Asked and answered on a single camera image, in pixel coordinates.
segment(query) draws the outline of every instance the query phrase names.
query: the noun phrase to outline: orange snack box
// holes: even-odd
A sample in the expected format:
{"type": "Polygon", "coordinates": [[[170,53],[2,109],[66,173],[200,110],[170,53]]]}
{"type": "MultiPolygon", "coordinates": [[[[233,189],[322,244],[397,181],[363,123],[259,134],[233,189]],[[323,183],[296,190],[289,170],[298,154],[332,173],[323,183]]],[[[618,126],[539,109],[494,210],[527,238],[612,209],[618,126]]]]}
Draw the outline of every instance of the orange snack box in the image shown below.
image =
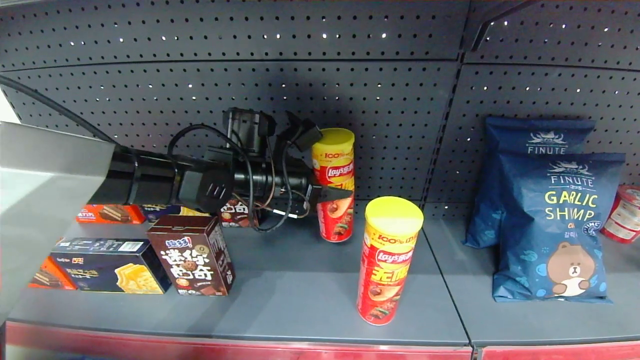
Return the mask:
{"type": "Polygon", "coordinates": [[[76,222],[98,224],[142,224],[145,216],[136,205],[86,205],[76,222]]]}
{"type": "Polygon", "coordinates": [[[53,261],[51,256],[47,256],[47,258],[44,259],[44,262],[40,265],[40,269],[29,283],[29,287],[63,290],[76,289],[76,285],[71,281],[66,271],[62,270],[58,264],[53,261]]]}

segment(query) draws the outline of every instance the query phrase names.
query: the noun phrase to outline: chocolate snack box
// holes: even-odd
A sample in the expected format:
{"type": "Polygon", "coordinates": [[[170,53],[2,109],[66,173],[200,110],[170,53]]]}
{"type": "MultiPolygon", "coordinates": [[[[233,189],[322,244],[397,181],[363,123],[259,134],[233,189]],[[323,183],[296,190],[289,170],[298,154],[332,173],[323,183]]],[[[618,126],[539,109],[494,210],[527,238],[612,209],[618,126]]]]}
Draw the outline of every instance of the chocolate snack box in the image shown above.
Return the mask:
{"type": "Polygon", "coordinates": [[[30,288],[75,290],[76,286],[66,271],[53,258],[47,256],[29,283],[30,288]]]}
{"type": "Polygon", "coordinates": [[[86,205],[76,222],[99,224],[142,224],[145,216],[136,205],[86,205]]]}
{"type": "Polygon", "coordinates": [[[83,291],[163,294],[171,286],[147,239],[65,238],[51,257],[83,291]]]}
{"type": "Polygon", "coordinates": [[[211,216],[180,205],[141,205],[140,209],[150,224],[155,223],[165,215],[211,216]]]}
{"type": "MultiPolygon", "coordinates": [[[[259,224],[260,212],[253,212],[255,226],[259,224]]],[[[249,208],[237,199],[230,199],[224,208],[220,209],[220,224],[223,227],[249,227],[249,208]]]]}
{"type": "Polygon", "coordinates": [[[181,295],[228,295],[236,278],[218,217],[166,215],[147,236],[181,295]]]}

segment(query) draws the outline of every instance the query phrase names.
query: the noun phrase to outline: lay's potato chip can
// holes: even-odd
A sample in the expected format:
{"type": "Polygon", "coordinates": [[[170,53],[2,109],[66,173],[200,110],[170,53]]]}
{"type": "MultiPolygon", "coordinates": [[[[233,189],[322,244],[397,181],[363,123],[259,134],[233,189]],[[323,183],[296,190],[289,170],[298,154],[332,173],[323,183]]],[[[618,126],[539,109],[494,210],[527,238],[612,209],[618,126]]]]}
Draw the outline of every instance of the lay's potato chip can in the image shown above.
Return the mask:
{"type": "MultiPolygon", "coordinates": [[[[341,128],[321,130],[323,137],[311,149],[314,174],[322,185],[355,189],[353,143],[355,135],[341,128]]],[[[317,205],[320,235],[329,242],[346,241],[353,232],[354,195],[317,205]]]]}
{"type": "Polygon", "coordinates": [[[385,325],[396,315],[424,215],[408,200],[385,196],[370,201],[364,216],[357,308],[366,322],[385,325]]]}

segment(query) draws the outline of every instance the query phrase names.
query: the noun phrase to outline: red shelf trim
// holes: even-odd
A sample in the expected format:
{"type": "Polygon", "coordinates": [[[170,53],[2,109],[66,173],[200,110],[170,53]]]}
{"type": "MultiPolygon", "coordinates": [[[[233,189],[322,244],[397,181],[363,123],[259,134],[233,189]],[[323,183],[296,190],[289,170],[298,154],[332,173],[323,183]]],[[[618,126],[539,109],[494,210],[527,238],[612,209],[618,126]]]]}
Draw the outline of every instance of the red shelf trim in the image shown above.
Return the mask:
{"type": "Polygon", "coordinates": [[[481,360],[637,360],[640,341],[538,347],[486,347],[481,360]]]}
{"type": "Polygon", "coordinates": [[[470,347],[236,341],[84,331],[7,322],[7,344],[118,360],[469,360],[470,347]]]}

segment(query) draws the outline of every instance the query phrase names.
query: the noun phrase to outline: lay's logo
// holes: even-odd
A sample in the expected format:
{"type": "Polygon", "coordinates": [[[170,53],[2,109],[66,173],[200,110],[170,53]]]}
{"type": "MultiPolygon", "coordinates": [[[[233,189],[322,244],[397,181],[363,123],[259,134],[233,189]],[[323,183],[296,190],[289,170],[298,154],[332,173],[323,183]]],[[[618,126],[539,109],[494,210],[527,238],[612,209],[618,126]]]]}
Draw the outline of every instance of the lay's logo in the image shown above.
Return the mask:
{"type": "Polygon", "coordinates": [[[347,165],[339,167],[329,167],[326,169],[326,176],[329,179],[335,177],[350,176],[351,174],[353,174],[353,162],[347,165]]]}
{"type": "Polygon", "coordinates": [[[398,265],[411,260],[412,255],[413,255],[413,249],[407,252],[404,252],[402,254],[395,254],[393,252],[387,252],[385,250],[380,249],[378,250],[378,253],[376,255],[376,260],[378,261],[378,263],[398,265]]]}

